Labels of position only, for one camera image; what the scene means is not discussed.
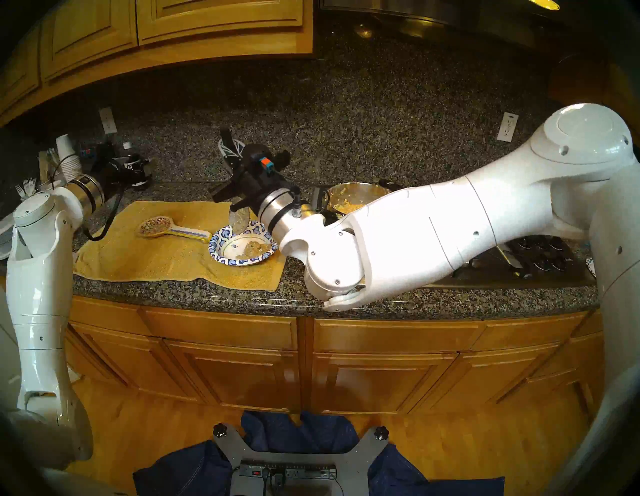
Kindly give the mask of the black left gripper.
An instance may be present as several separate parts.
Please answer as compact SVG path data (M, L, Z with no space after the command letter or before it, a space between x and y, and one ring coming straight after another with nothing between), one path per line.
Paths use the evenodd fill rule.
M153 162L139 158L133 162L133 171L116 159L102 161L102 190L145 190L152 183Z

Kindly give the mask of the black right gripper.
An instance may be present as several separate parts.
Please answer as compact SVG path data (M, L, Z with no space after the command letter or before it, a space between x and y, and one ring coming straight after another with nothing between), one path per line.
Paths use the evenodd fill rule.
M247 162L244 158L246 145L240 144L238 139L232 138L232 146L225 144L225 140L219 139L219 154L221 155L226 170L232 177L223 184L209 190L210 199L215 203L232 202L230 211L238 211L249 208L259 211L263 201L276 190L284 188L284 177L279 173L268 175L261 170L259 172L247 170Z

